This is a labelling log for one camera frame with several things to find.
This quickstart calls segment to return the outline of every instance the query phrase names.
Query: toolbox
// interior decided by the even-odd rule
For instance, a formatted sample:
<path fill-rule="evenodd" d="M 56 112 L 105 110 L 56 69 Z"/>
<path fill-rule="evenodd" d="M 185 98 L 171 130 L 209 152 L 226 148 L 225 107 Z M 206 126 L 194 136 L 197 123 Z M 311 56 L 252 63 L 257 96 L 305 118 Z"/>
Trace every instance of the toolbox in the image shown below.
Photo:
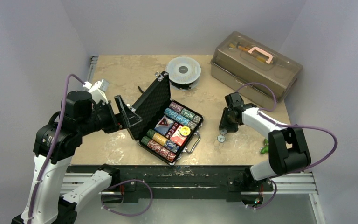
<path fill-rule="evenodd" d="M 197 146 L 204 117 L 171 99 L 168 72 L 156 72 L 155 76 L 156 80 L 131 108 L 142 121 L 128 132 L 142 148 L 173 166 L 183 152 L 191 154 Z M 189 149 L 187 145 L 194 136 L 198 139 Z"/>
<path fill-rule="evenodd" d="M 303 66 L 290 58 L 234 31 L 215 50 L 212 76 L 237 90 L 249 82 L 262 83 L 281 102 Z M 239 93 L 262 107 L 272 107 L 272 94 L 261 85 L 242 88 Z"/>

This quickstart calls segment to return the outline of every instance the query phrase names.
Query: toolbox handle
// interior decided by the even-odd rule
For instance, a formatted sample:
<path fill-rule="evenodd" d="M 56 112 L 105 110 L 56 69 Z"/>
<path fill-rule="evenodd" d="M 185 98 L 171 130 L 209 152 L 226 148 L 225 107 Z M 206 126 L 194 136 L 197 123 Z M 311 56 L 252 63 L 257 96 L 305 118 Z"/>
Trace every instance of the toolbox handle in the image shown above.
<path fill-rule="evenodd" d="M 266 60 L 266 63 L 267 63 L 267 64 L 271 64 L 272 59 L 273 59 L 272 54 L 266 52 L 265 50 L 263 50 L 263 49 L 261 49 L 261 48 L 259 48 L 259 47 L 252 47 L 250 50 L 248 50 L 248 53 L 251 54 L 251 53 L 253 53 L 254 50 L 257 50 L 258 52 L 260 52 L 260 53 L 264 54 L 265 56 L 267 56 L 267 57 L 268 57 L 268 60 Z"/>
<path fill-rule="evenodd" d="M 201 140 L 201 135 L 200 135 L 200 133 L 198 133 L 198 131 L 196 131 L 194 133 L 194 135 L 197 135 L 198 140 L 194 143 L 194 145 L 193 145 L 193 147 L 192 147 L 192 149 L 190 151 L 186 150 L 186 152 L 189 153 L 189 154 L 191 154 L 194 151 L 195 147 L 198 145 L 198 142 Z"/>

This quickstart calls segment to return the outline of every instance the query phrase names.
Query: table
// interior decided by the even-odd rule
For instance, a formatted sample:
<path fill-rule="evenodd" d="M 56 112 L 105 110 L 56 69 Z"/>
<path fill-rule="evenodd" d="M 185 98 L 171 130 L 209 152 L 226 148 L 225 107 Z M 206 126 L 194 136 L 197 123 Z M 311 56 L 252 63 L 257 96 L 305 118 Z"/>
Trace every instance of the table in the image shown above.
<path fill-rule="evenodd" d="M 110 85 L 106 96 L 112 100 L 115 113 L 118 113 L 114 96 L 121 95 L 127 104 L 133 104 L 141 92 L 155 80 L 156 71 L 164 71 L 166 64 L 177 55 L 163 56 L 99 56 L 92 83 L 106 79 Z M 268 159 L 268 154 L 260 154 L 264 138 L 248 126 L 240 126 L 237 133 L 226 135 L 226 141 L 219 143 L 219 122 L 226 107 L 224 97 L 234 92 L 211 76 L 211 55 L 191 55 L 201 66 L 199 84 L 190 91 L 171 88 L 172 98 L 204 115 L 200 129 L 201 141 L 192 154 L 183 153 L 177 165 L 253 165 Z M 267 114 L 280 122 L 289 123 L 284 102 L 278 104 L 274 112 Z M 189 146 L 196 141 L 193 138 Z M 113 165 L 166 165 L 153 154 L 136 144 L 126 130 L 105 134 L 92 133 L 83 138 L 83 144 L 76 150 L 72 165 L 87 164 Z"/>

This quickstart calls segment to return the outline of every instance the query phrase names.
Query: black case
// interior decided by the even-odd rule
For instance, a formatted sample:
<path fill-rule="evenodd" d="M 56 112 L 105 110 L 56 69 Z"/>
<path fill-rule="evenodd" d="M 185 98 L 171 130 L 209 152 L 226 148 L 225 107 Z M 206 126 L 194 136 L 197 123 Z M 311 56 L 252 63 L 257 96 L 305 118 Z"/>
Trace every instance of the black case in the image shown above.
<path fill-rule="evenodd" d="M 154 154 L 156 157 L 166 162 L 167 164 L 173 166 L 177 162 L 180 155 L 186 151 L 189 154 L 193 152 L 194 148 L 198 144 L 200 135 L 198 133 L 199 128 L 202 126 L 204 117 L 192 110 L 191 108 L 186 107 L 185 105 L 171 99 L 171 89 L 169 84 L 168 72 L 163 71 L 161 74 L 156 72 L 156 80 L 147 88 L 147 90 L 142 94 L 142 96 L 134 103 L 132 106 L 135 109 L 135 113 L 142 118 L 142 121 L 133 127 L 128 129 L 132 139 L 137 141 L 137 143 L 150 153 Z M 149 149 L 148 147 L 140 143 L 141 139 L 146 136 L 146 133 L 149 129 L 153 129 L 157 122 L 164 116 L 164 110 L 169 107 L 171 102 L 175 102 L 178 105 L 188 109 L 189 111 L 195 113 L 201 117 L 201 121 L 197 124 L 196 128 L 190 133 L 189 137 L 185 140 L 184 144 L 179 148 L 176 153 L 176 157 L 173 162 L 169 162 L 167 159 Z M 191 139 L 197 135 L 198 140 L 194 144 L 191 150 L 187 149 L 188 143 Z"/>

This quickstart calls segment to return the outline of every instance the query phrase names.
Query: pink handle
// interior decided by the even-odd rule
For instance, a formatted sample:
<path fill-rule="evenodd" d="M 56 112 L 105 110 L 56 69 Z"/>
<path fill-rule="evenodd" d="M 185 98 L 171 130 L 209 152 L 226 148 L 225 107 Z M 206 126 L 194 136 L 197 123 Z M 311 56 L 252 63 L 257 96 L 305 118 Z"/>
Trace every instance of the pink handle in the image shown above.
<path fill-rule="evenodd" d="M 251 54 L 254 50 L 257 50 L 258 52 L 260 52 L 260 53 L 264 54 L 265 56 L 267 56 L 268 60 L 266 60 L 266 63 L 271 64 L 272 58 L 273 58 L 272 54 L 266 52 L 265 50 L 263 50 L 263 49 L 261 49 L 259 47 L 252 47 L 250 50 L 248 50 L 248 53 Z"/>

